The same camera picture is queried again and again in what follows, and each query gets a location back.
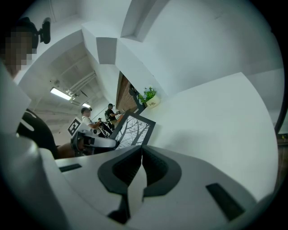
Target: white flower pot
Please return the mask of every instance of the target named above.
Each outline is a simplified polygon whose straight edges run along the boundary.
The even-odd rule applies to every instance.
[[[157,95],[155,95],[153,98],[147,101],[146,104],[149,109],[152,109],[156,107],[157,105],[159,105],[160,101],[161,101],[160,98]]]

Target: backpack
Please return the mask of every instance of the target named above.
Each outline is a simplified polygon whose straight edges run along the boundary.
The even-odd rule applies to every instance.
[[[107,114],[107,111],[105,111],[105,119],[106,120],[109,120],[110,118],[109,118],[109,115]]]

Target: black rectangular slot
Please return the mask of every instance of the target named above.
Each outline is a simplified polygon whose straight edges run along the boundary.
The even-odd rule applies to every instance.
[[[245,210],[219,184],[210,184],[207,185],[206,188],[229,221],[245,212]]]
[[[67,172],[67,171],[71,171],[77,168],[81,168],[82,166],[80,164],[71,164],[68,166],[63,166],[63,167],[59,167],[61,172]]]

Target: potted plant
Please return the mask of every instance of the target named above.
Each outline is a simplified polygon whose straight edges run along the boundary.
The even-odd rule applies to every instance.
[[[160,103],[160,98],[156,95],[157,91],[152,87],[144,88],[143,95],[137,96],[138,100],[142,104],[147,104],[149,109],[156,107]]]

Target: green plant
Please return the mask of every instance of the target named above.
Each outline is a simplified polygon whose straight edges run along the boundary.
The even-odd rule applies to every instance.
[[[144,89],[144,94],[143,96],[139,94],[137,96],[138,100],[142,103],[145,103],[149,101],[151,98],[153,98],[156,95],[157,91],[154,90],[152,87],[149,87],[149,90],[147,88]]]

